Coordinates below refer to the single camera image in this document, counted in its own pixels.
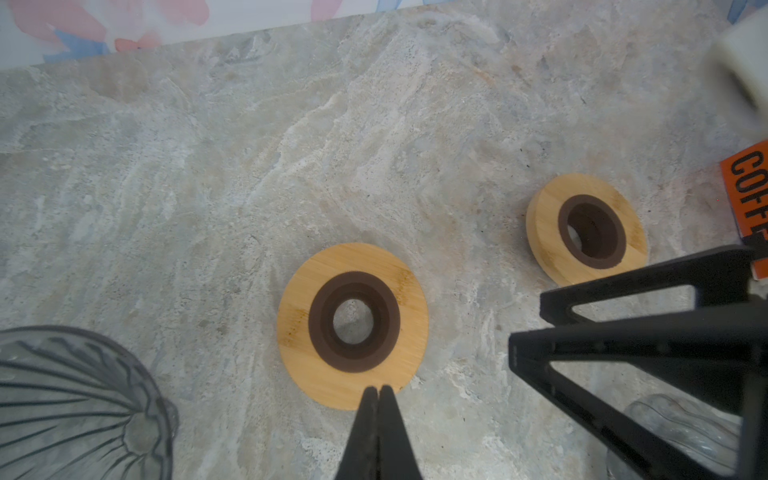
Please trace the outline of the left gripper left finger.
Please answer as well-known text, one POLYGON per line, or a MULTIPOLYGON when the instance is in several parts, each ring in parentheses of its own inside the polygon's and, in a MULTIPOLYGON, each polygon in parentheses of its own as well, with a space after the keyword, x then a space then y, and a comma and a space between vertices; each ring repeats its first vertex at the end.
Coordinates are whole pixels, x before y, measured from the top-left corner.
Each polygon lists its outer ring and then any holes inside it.
POLYGON ((367 387, 339 464, 336 480, 372 480, 378 475, 378 390, 367 387))

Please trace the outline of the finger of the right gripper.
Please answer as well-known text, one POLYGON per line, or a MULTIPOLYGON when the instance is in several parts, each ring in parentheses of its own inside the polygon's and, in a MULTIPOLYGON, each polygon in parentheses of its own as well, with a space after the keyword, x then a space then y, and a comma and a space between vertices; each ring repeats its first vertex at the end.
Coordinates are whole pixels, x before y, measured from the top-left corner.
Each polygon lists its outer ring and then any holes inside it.
POLYGON ((749 294, 754 252, 727 245, 540 297, 542 330, 508 340, 513 373, 645 479, 712 472, 555 369, 565 361, 623 362, 741 416, 734 475, 767 475, 767 304, 749 294), (579 305, 688 285, 691 310, 595 322, 579 305))

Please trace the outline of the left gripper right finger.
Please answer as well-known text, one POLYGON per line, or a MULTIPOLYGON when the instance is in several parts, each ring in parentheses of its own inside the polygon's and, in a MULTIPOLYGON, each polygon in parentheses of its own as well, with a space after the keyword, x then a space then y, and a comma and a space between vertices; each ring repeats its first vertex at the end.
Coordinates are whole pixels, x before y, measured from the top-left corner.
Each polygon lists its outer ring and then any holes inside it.
POLYGON ((422 479, 394 390, 389 385, 379 392, 377 436, 378 479, 422 479))

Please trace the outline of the coffee filter paper pack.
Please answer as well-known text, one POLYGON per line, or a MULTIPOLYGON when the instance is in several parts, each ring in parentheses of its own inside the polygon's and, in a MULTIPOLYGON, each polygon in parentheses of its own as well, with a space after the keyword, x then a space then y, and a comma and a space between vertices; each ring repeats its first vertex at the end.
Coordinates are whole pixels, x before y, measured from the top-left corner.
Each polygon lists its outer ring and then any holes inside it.
POLYGON ((767 141, 720 162, 741 243, 754 252, 753 277, 767 280, 767 141))

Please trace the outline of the grey glass dripper cone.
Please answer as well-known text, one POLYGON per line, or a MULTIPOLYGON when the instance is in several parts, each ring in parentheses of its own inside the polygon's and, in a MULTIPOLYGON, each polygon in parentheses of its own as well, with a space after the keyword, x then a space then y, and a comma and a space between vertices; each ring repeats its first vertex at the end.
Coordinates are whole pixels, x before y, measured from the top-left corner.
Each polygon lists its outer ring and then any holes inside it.
POLYGON ((62 326, 2 331, 2 478, 169 479, 178 423, 113 340, 62 326))

